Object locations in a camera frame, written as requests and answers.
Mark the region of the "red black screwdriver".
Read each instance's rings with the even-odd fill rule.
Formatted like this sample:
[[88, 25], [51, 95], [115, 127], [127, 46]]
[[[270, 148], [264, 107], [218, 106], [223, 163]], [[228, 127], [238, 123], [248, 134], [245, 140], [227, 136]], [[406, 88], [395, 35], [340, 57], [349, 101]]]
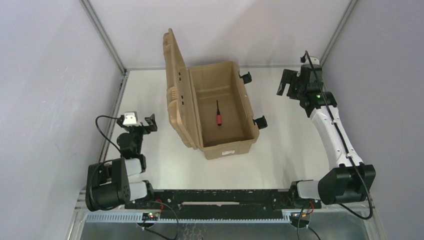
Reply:
[[219, 108], [219, 101], [216, 101], [216, 123], [218, 126], [222, 125], [222, 116], [221, 116], [221, 112], [220, 112], [220, 108]]

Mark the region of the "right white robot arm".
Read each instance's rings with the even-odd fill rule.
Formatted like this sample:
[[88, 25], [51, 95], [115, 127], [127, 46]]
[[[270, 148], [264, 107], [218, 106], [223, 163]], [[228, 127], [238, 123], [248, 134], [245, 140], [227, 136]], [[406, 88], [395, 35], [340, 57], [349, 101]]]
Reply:
[[365, 164], [342, 125], [337, 102], [322, 89], [322, 68], [304, 64], [299, 70], [284, 69], [277, 95], [288, 87], [287, 97], [298, 100], [318, 131], [330, 171], [320, 180], [299, 180], [291, 190], [300, 199], [320, 200], [325, 205], [363, 202], [376, 177], [373, 165]]

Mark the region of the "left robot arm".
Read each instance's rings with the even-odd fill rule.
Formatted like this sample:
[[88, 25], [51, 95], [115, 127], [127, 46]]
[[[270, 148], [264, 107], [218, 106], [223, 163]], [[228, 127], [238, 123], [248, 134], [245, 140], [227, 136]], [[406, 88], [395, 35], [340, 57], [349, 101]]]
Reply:
[[148, 180], [131, 182], [130, 177], [147, 169], [146, 157], [141, 153], [145, 135], [158, 130], [156, 116], [145, 117], [146, 125], [138, 121], [135, 111], [115, 118], [124, 129], [112, 145], [119, 157], [91, 164], [87, 170], [85, 204], [89, 211], [109, 211], [132, 201], [152, 201], [154, 190]]

